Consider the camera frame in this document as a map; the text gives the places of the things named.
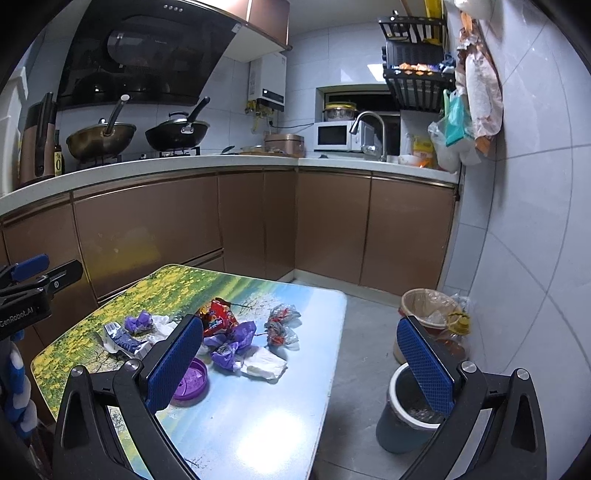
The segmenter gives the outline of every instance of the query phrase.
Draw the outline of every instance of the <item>gray trash can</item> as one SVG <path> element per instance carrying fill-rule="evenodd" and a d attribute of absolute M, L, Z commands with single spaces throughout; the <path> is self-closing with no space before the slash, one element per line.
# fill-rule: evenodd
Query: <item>gray trash can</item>
<path fill-rule="evenodd" d="M 375 436 L 384 450 L 407 453 L 427 443 L 443 419 L 429 407 L 413 372 L 404 364 L 390 380 Z"/>

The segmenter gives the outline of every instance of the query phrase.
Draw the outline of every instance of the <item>white countertop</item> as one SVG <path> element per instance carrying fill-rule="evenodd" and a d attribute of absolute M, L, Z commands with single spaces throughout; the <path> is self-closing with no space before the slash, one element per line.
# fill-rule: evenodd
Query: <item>white countertop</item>
<path fill-rule="evenodd" d="M 37 202 L 60 193 L 114 180 L 171 171 L 193 170 L 195 168 L 276 166 L 343 168 L 348 170 L 371 171 L 375 174 L 397 174 L 441 183 L 458 183 L 459 180 L 457 173 L 452 174 L 431 168 L 417 168 L 394 163 L 350 158 L 297 159 L 254 155 L 201 155 L 197 157 L 152 158 L 88 168 L 29 185 L 0 198 L 0 216 L 6 215 L 29 203 Z"/>

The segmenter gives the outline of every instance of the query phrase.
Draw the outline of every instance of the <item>brown cabinet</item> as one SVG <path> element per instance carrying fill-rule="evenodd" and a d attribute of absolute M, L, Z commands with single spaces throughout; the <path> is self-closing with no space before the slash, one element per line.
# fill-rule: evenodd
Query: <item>brown cabinet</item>
<path fill-rule="evenodd" d="M 248 22 L 287 44 L 290 3 L 287 0 L 252 0 Z"/>
<path fill-rule="evenodd" d="M 265 278 L 263 173 L 220 175 L 218 182 L 226 272 Z"/>
<path fill-rule="evenodd" d="M 76 202 L 74 210 L 97 298 L 222 246 L 214 176 L 106 193 Z"/>
<path fill-rule="evenodd" d="M 277 280 L 296 267 L 295 171 L 265 172 L 265 278 Z"/>
<path fill-rule="evenodd" d="M 37 213 L 4 227 L 8 258 L 12 263 L 47 254 L 50 268 L 70 260 L 82 260 L 70 204 Z M 47 346 L 67 329 L 97 308 L 86 275 L 57 293 L 51 302 L 52 315 L 35 324 L 43 345 Z"/>
<path fill-rule="evenodd" d="M 436 288 L 454 201 L 450 188 L 373 179 L 361 284 L 396 295 Z"/>
<path fill-rule="evenodd" d="M 364 176 L 299 174 L 296 268 L 359 284 L 370 183 Z"/>

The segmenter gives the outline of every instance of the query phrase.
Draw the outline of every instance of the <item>blue gripper pad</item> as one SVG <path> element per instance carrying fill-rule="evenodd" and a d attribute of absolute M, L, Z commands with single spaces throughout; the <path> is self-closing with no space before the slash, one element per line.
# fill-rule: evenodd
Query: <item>blue gripper pad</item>
<path fill-rule="evenodd" d="M 429 406 L 446 417 L 453 408 L 453 381 L 408 319 L 398 322 L 398 346 Z"/>
<path fill-rule="evenodd" d="M 194 317 L 148 379 L 145 404 L 152 414 L 168 407 L 202 340 L 203 324 L 198 317 Z"/>

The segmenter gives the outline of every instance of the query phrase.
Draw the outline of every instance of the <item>snack package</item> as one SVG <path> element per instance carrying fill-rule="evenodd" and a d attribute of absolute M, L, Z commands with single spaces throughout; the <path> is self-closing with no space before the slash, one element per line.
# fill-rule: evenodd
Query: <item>snack package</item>
<path fill-rule="evenodd" d="M 227 332 L 238 325 L 230 310 L 230 303 L 223 299 L 214 299 L 201 307 L 196 315 L 203 322 L 203 336 L 209 337 L 219 332 Z"/>

